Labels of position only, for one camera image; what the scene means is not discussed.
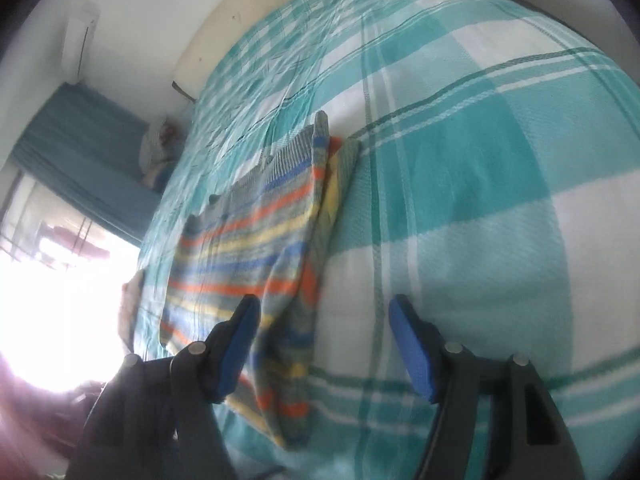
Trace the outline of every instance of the wall-mounted air conditioner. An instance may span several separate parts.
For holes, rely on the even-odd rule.
[[[69,17],[62,48],[62,71],[68,83],[75,84],[82,80],[97,21],[96,16],[85,10],[76,10]]]

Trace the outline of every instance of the striped sweater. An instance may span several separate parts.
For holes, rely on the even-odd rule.
[[[175,253],[162,342],[179,351],[228,319],[245,294],[258,296],[260,328],[227,402],[281,446],[308,434],[318,283],[357,155],[358,141],[329,137],[318,112],[271,160],[191,216]]]

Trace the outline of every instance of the bed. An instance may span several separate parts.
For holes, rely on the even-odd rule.
[[[198,34],[187,57],[213,65],[206,82],[180,80],[178,67],[197,102],[142,245],[135,351],[170,354],[159,327],[187,217],[322,109],[331,135],[361,149],[322,280],[311,439],[284,450],[216,406],[239,471],[412,477],[434,408],[388,328],[386,306],[403,293],[477,354],[530,356],[587,478],[606,478],[640,434],[638,87],[591,43],[508,0],[274,5],[224,54]],[[220,20],[207,23],[215,36]],[[210,328],[195,312],[190,337]],[[468,478],[481,474],[487,420],[485,403]]]

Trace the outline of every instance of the bolt head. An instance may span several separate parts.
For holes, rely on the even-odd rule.
[[[516,353],[513,355],[513,362],[518,366],[527,366],[529,364],[529,358],[523,353]]]
[[[204,354],[206,349],[207,349],[207,345],[205,345],[202,341],[196,341],[189,345],[189,353],[191,355]]]
[[[137,362],[140,361],[140,357],[135,354],[127,354],[124,357],[124,361],[122,362],[122,366],[125,368],[133,368]]]
[[[444,349],[450,354],[459,354],[462,352],[463,346],[455,341],[447,341],[444,345]]]

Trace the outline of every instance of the headboard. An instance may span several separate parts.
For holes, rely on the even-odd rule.
[[[291,0],[222,0],[202,24],[175,68],[173,87],[195,101],[207,78],[242,36]]]

